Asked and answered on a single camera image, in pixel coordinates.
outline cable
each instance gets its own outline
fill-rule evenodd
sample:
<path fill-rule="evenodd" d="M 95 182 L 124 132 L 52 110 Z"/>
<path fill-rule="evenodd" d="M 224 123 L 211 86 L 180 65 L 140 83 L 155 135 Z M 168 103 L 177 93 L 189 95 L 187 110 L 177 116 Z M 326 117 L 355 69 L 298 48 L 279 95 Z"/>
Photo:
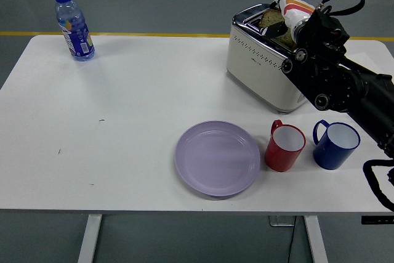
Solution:
<path fill-rule="evenodd" d="M 290 247 L 289 247 L 289 255 L 287 257 L 287 263 L 290 263 L 291 246 L 293 245 L 293 241 L 294 241 L 294 231 L 296 230 L 296 221 L 297 221 L 297 216 L 294 217 L 293 233 L 291 235 L 291 241 L 290 241 Z"/>
<path fill-rule="evenodd" d="M 392 203 L 387 196 L 381 191 L 379 187 L 379 181 L 377 180 L 374 171 L 372 170 L 373 166 L 386 166 L 386 167 L 392 167 L 394 166 L 394 160 L 369 160 L 366 163 L 364 163 L 363 166 L 363 172 L 365 175 L 365 178 L 368 181 L 368 184 L 370 188 L 372 189 L 372 192 L 375 194 L 377 199 L 380 201 L 380 203 L 388 208 L 391 211 L 394 211 L 394 203 Z M 390 170 L 388 173 L 388 181 L 394 185 L 393 181 L 393 169 Z"/>

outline white toaster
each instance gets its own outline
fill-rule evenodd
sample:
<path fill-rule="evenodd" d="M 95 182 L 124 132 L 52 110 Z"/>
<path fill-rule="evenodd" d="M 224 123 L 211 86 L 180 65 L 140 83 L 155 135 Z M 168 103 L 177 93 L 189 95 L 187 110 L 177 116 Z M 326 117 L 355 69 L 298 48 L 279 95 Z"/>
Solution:
<path fill-rule="evenodd" d="M 260 34 L 258 24 L 268 8 L 258 4 L 233 17 L 227 70 L 274 109 L 287 113 L 307 99 L 281 70 L 291 50 Z"/>

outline red mug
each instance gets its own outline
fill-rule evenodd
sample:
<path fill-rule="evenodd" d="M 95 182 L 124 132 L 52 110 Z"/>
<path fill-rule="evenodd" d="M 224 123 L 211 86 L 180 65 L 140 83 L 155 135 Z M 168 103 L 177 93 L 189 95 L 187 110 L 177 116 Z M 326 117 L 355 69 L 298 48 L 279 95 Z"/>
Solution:
<path fill-rule="evenodd" d="M 265 163 L 274 171 L 286 172 L 292 167 L 306 143 L 307 140 L 299 128 L 275 120 L 265 151 Z"/>

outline toaster vent holes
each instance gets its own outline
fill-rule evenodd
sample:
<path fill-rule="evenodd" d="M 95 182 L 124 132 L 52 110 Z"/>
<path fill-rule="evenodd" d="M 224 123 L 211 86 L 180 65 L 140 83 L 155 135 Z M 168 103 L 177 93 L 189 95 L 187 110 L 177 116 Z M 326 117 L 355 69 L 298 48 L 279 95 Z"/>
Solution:
<path fill-rule="evenodd" d="M 242 46 L 245 47 L 245 49 L 249 50 L 252 52 L 254 55 L 258 56 L 260 59 L 262 59 L 265 63 L 269 64 L 273 68 L 277 68 L 279 71 L 282 71 L 282 66 L 276 64 L 273 60 L 267 58 L 263 54 L 260 54 L 256 49 L 253 49 L 250 45 L 248 45 L 246 42 L 244 42 L 241 38 L 234 36 L 234 40 L 240 43 Z"/>

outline cup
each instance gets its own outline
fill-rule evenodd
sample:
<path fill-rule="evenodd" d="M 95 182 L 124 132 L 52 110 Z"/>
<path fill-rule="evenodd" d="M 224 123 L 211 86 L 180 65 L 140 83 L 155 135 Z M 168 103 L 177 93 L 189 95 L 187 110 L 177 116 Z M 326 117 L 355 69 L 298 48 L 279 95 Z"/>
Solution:
<path fill-rule="evenodd" d="M 265 163 L 274 171 L 287 171 L 300 155 L 306 142 L 299 128 L 275 120 L 272 123 L 271 137 L 265 151 Z"/>
<path fill-rule="evenodd" d="M 326 127 L 323 136 L 318 140 L 318 128 Z M 337 169 L 360 144 L 360 135 L 346 123 L 331 123 L 321 120 L 313 128 L 313 141 L 316 148 L 313 158 L 323 169 Z"/>

